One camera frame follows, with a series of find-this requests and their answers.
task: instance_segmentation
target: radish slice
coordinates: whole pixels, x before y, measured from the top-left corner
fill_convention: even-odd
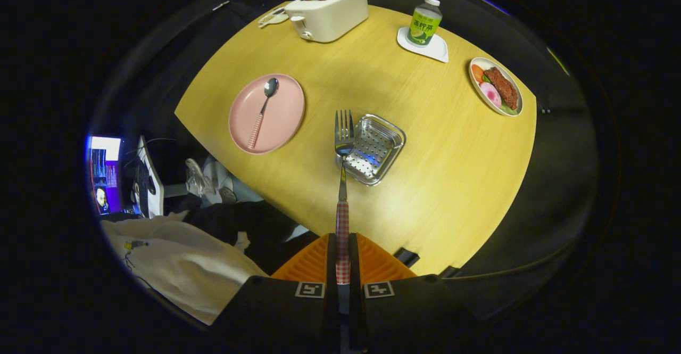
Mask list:
[[[489,99],[494,106],[501,108],[501,96],[499,95],[499,92],[497,92],[494,85],[491,83],[480,83],[480,90],[482,90],[482,93],[485,94],[487,99]]]

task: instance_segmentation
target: toaster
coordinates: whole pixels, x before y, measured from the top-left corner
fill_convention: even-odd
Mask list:
[[[284,7],[301,38],[330,43],[369,17],[367,0],[294,0]]]

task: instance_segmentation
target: computer screen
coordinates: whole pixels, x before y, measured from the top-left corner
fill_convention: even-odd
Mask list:
[[[86,152],[94,206],[99,214],[122,211],[119,153],[121,139],[90,136]]]

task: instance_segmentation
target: bottle cap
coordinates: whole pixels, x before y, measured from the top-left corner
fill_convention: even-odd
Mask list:
[[[440,7],[440,0],[426,0],[426,3]]]

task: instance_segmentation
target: wooden table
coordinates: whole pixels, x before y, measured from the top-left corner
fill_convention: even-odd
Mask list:
[[[442,28],[449,63],[410,53],[396,41],[409,21],[370,6],[365,22],[328,44],[299,38],[290,22],[258,29],[253,21],[206,63],[175,114],[232,174],[319,235],[335,231],[335,111],[391,121],[406,132],[406,145],[378,186],[348,179],[350,230],[388,252],[418,253],[416,274],[439,274],[466,264],[508,211],[532,152],[537,109],[535,95],[513,75],[522,114],[492,111],[467,66],[475,56],[499,62]],[[286,145],[250,155],[229,136],[229,109],[241,88],[268,73],[296,78],[305,115]]]

